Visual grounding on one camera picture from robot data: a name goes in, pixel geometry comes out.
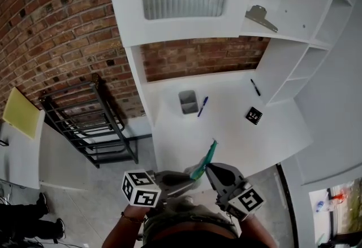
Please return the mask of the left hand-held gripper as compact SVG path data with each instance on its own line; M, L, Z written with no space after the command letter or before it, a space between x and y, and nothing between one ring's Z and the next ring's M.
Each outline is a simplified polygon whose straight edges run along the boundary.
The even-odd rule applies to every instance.
M190 179L189 174L183 172L131 170L123 175L122 192L131 206L156 207L166 198L175 198L191 190L195 181ZM168 185L162 181L186 182Z

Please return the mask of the yellow board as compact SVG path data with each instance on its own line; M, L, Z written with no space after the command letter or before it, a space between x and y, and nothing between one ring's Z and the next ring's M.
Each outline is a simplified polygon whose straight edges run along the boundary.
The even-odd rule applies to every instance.
M31 139L35 139L40 110L16 87L12 88L2 119Z

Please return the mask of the person's left forearm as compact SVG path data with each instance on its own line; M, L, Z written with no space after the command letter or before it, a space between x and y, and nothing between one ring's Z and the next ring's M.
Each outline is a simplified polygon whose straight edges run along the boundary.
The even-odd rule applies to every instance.
M133 248L149 207L128 205L102 244L102 248Z

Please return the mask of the clear teal-edged plastic bag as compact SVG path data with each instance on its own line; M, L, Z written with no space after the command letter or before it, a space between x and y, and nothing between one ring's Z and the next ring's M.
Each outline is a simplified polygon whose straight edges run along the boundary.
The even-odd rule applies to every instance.
M184 170L184 173L186 173L190 177L191 180L199 181L199 179L201 179L201 177L205 173L206 166L209 163L211 163L211 161L213 159L217 145L218 145L218 142L216 140L213 140L213 143L211 144L206 155L204 157L202 157L201 160L197 164L187 167Z

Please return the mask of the grey metal bracket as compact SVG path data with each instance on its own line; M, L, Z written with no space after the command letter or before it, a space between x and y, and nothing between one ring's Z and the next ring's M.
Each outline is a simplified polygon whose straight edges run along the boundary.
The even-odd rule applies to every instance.
M245 13L245 17L247 19L252 20L252 21L262 25L263 27L277 33L278 28L266 19L266 14L267 14L267 11L264 7L259 6L259 5L254 5L251 7L251 9L249 11L247 11Z

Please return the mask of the black metal rack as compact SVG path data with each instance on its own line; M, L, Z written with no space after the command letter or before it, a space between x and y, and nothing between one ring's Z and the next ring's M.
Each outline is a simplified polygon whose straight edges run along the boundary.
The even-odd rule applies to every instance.
M151 137L136 136L127 129L96 73L89 81L43 91L38 100L52 127L96 168L117 162L138 163L137 141Z

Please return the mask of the white desk with hutch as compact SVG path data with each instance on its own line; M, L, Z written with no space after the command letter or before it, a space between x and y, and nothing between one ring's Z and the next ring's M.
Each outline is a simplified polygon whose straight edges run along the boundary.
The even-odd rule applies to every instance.
M341 35L356 0L112 0L160 169L215 160L252 175L312 143L294 97ZM249 20L266 9L275 33ZM251 83L255 82L259 97ZM178 94L194 90L197 114ZM262 112L257 125L245 118Z

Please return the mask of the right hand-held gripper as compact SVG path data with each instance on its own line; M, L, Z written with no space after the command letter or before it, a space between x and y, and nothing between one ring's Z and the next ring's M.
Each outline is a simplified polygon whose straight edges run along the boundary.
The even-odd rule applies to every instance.
M249 182L232 186L243 179L237 168L224 163L210 163L206 165L205 172L212 188L222 193L217 196L216 204L231 216L244 220L265 204L262 192Z

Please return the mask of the grey pen holder box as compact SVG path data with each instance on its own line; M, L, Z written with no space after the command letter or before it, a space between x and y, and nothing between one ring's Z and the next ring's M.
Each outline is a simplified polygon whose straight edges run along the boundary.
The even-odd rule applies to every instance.
M184 90L178 94L181 111L183 115L196 114L199 112L199 104L194 90Z

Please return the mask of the person's camouflage shorts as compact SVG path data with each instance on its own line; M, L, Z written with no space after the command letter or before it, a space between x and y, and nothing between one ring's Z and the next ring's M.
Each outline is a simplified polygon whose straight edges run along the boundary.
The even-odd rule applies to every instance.
M171 199L160 212L151 212L144 224L143 245L156 233L185 222L212 223L238 234L235 225L220 213L214 213L203 205L194 205L186 197Z

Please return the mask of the person's black shirt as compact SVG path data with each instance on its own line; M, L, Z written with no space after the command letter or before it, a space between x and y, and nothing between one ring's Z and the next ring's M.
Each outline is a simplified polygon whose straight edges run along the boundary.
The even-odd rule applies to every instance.
M142 248L268 248L212 223L185 222L156 233Z

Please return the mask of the black square card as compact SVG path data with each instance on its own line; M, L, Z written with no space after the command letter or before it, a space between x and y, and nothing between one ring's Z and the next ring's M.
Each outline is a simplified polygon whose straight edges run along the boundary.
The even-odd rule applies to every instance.
M262 112L260 112L254 107L251 107L247 112L247 114L245 115L245 118L254 125L257 125L259 123L261 117L262 117Z

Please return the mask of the blue pen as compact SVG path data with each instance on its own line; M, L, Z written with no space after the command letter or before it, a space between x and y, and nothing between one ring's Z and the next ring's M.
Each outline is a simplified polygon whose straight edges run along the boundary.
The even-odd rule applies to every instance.
M206 96L206 97L204 98L203 103L202 103L202 105L201 105L201 107L200 107L199 113L197 114L197 117L198 117L198 118L201 116L201 113L202 113L202 111L203 111L203 109L204 109L204 107L205 107L205 105L206 105L206 103L207 103L207 101L208 101L208 98L209 98L208 96Z

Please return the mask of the person's right forearm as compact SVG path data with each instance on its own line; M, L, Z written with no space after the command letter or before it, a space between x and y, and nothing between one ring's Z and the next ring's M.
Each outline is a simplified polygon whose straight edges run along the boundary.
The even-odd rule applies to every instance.
M245 219L239 220L241 236L262 242L268 248L278 248L274 238L261 224L255 215L248 215Z

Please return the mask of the white side table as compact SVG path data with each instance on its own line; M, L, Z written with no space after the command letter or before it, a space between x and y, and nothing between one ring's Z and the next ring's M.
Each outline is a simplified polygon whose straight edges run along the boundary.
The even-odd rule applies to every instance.
M69 190L89 186L87 160L66 138L44 122L40 112L36 137L31 139L11 125L0 128L0 180L26 188L41 185Z

